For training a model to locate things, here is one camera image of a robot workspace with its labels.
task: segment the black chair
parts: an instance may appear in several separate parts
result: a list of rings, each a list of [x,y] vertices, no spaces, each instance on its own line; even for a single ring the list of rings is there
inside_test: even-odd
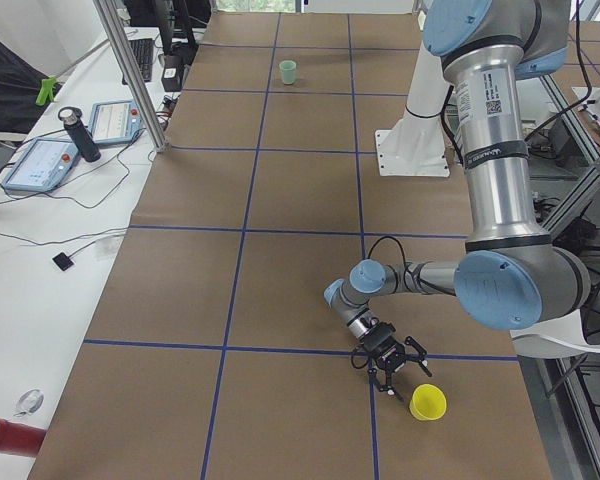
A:
[[[0,42],[0,130],[18,133],[31,130],[46,108],[35,104],[45,78],[45,74]]]

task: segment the metal pole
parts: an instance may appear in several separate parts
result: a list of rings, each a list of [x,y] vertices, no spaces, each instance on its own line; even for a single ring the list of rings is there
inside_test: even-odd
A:
[[[124,28],[122,28],[122,22],[118,17],[114,0],[93,0],[93,3],[96,6],[96,10],[98,10],[102,26],[105,32],[107,32],[113,53],[131,89],[133,99],[138,105],[138,110],[140,111],[140,115],[142,115],[147,131],[151,135],[153,145],[156,151],[162,152],[167,146],[167,139],[164,136],[162,127],[158,123],[151,97],[149,97],[149,92],[140,75],[140,69],[131,51],[127,35],[124,32]]]

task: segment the green cup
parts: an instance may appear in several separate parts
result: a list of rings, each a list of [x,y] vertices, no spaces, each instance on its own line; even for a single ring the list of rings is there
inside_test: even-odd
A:
[[[296,81],[296,62],[293,60],[280,62],[280,77],[285,85],[293,85]]]

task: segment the green clip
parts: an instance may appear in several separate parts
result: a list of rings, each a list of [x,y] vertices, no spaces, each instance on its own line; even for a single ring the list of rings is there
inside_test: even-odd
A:
[[[57,83],[56,77],[49,77],[42,79],[42,86],[40,87],[40,92],[38,93],[38,98],[36,98],[36,105],[42,107],[49,102],[53,102],[53,88]]]

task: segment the red tube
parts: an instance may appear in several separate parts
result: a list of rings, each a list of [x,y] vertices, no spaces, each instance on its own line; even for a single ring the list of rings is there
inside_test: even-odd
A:
[[[0,453],[35,457],[47,431],[0,418]]]

